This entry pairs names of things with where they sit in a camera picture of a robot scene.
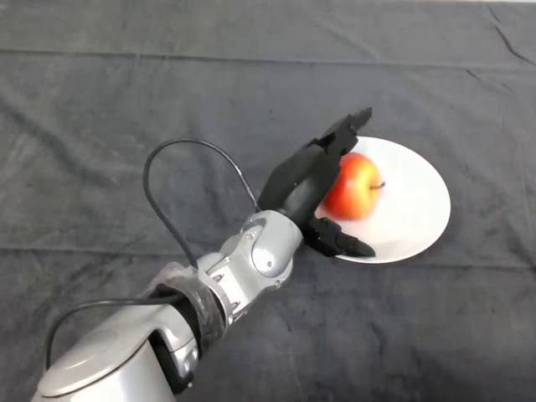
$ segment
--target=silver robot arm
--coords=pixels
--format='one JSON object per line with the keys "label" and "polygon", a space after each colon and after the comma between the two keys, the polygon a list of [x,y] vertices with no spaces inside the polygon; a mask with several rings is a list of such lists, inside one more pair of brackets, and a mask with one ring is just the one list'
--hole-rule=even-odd
{"label": "silver robot arm", "polygon": [[219,252],[200,258],[198,271],[168,265],[150,289],[183,291],[188,308],[123,307],[47,371],[33,402],[174,401],[192,385],[207,346],[260,294],[288,280],[302,240],[290,219],[266,210],[250,216]]}

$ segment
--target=robotic arm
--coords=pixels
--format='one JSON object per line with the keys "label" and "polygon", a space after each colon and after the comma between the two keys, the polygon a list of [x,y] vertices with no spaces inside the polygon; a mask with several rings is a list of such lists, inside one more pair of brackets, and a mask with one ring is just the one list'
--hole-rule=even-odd
{"label": "robotic arm", "polygon": [[302,242],[325,256],[374,256],[371,247],[314,215],[339,174],[341,156],[371,115],[367,109],[346,117],[281,163],[259,198],[262,210],[219,252],[198,259],[198,269],[171,263],[154,278],[145,297],[174,301],[123,307],[44,374],[33,402],[174,401],[192,386],[209,348],[263,292],[288,280]]}

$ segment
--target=dark gray tablecloth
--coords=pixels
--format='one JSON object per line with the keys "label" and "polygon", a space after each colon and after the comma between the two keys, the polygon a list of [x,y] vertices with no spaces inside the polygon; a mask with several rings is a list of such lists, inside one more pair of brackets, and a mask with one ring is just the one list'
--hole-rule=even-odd
{"label": "dark gray tablecloth", "polygon": [[[183,400],[534,400],[535,20],[513,3],[0,1],[0,399],[29,400],[59,312],[184,262],[142,193],[160,141],[220,145],[258,194],[372,106],[363,133],[445,179],[446,232],[391,265],[301,251]],[[199,254],[251,210],[203,149],[163,152],[152,181]],[[109,313],[67,322],[54,353]]]}

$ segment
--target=black cable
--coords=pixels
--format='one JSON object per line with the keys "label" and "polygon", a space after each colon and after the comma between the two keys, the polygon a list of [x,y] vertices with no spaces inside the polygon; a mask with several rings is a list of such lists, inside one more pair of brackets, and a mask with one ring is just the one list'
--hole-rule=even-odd
{"label": "black cable", "polygon": [[[171,221],[168,218],[166,218],[166,215],[163,214],[156,200],[152,196],[151,189],[149,187],[149,171],[151,169],[152,160],[154,159],[154,157],[163,148],[168,147],[172,144],[180,143],[180,142],[190,142],[194,144],[203,145],[205,147],[215,150],[222,157],[224,157],[225,160],[228,163],[230,163],[230,165],[238,173],[240,177],[240,181],[244,185],[245,191],[248,193],[248,196],[250,197],[251,202],[253,203],[255,207],[255,211],[260,211],[260,209],[259,209],[259,204],[257,203],[257,200],[255,198],[255,195],[251,191],[250,185],[246,182],[244,178],[244,174],[242,173],[238,165],[235,163],[235,161],[233,161],[233,159],[221,148],[216,147],[214,144],[210,142],[197,140],[193,138],[179,138],[177,140],[168,140],[160,144],[158,147],[154,148],[152,152],[149,154],[149,156],[147,157],[145,166],[143,167],[143,191],[145,192],[147,201],[149,201],[149,204],[152,206],[152,209],[154,209],[154,212],[157,214],[158,218],[160,218],[160,220],[166,225],[167,229],[171,232],[175,240],[183,248],[184,253],[188,257],[189,263],[193,267],[198,269],[198,262],[195,256],[193,255],[192,250],[188,246],[188,243],[180,235],[180,233],[178,233],[178,230],[173,226]],[[50,368],[50,360],[52,356],[52,343],[54,341],[54,335],[58,332],[58,328],[61,325],[61,323],[72,314],[75,314],[76,312],[80,312],[82,310],[87,310],[89,308],[94,308],[94,307],[160,306],[160,305],[169,304],[172,302],[177,302],[180,297],[181,297],[180,295],[175,295],[175,296],[161,297],[158,299],[103,299],[103,300],[96,300],[96,301],[87,301],[85,303],[81,303],[78,306],[68,310],[67,312],[59,316],[54,321],[49,331],[47,332],[47,336],[44,340],[44,361],[43,361],[44,372],[46,373],[46,371]]]}
{"label": "black cable", "polygon": [[152,206],[152,209],[154,209],[155,214],[158,218],[166,225],[167,230],[172,234],[172,236],[175,238],[175,240],[180,244],[180,246],[184,250],[184,254],[186,254],[188,261],[190,265],[192,265],[195,268],[198,268],[198,262],[195,258],[195,255],[193,254],[192,250],[190,249],[188,243],[186,240],[181,236],[180,233],[178,233],[178,230],[173,226],[171,221],[164,215],[160,207],[158,206],[155,198],[152,196],[151,189],[149,187],[149,170],[151,169],[152,160],[154,157],[165,147],[168,147],[172,144],[178,144],[180,142],[188,142],[193,144],[199,144],[203,145],[205,147],[208,147],[210,149],[213,149],[217,153],[219,153],[222,157],[225,158],[225,160],[234,168],[234,170],[238,173],[240,177],[240,181],[242,182],[242,185],[245,188],[245,191],[248,193],[248,196],[251,199],[251,202],[253,203],[253,206],[255,207],[255,211],[259,211],[259,204],[257,203],[257,200],[255,199],[255,195],[251,191],[250,185],[247,183],[247,181],[244,178],[244,174],[238,167],[238,165],[233,161],[233,159],[221,148],[215,146],[214,144],[210,142],[206,142],[204,140],[198,140],[195,138],[179,138],[177,140],[167,140],[160,144],[158,147],[154,148],[152,152],[147,157],[147,160],[145,162],[145,166],[143,167],[143,191],[145,191],[145,196],[147,197],[147,201],[149,201],[149,204]]}
{"label": "black cable", "polygon": [[87,310],[94,307],[118,307],[118,306],[160,306],[164,304],[170,304],[178,301],[182,295],[174,295],[168,297],[159,297],[155,299],[104,299],[104,300],[95,300],[95,301],[86,301],[79,304],[78,306],[64,312],[61,316],[56,318],[52,326],[47,332],[47,336],[44,340],[44,361],[43,369],[46,373],[50,368],[50,358],[52,355],[52,342],[54,341],[54,335],[58,332],[58,328],[65,318],[80,312],[82,310]]}

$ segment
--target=red apple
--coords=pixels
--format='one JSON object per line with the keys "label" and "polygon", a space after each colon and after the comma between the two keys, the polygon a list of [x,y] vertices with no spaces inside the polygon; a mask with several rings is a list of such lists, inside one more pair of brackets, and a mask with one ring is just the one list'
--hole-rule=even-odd
{"label": "red apple", "polygon": [[341,159],[341,172],[323,201],[324,209],[336,219],[367,218],[383,186],[374,162],[360,153],[349,153]]}

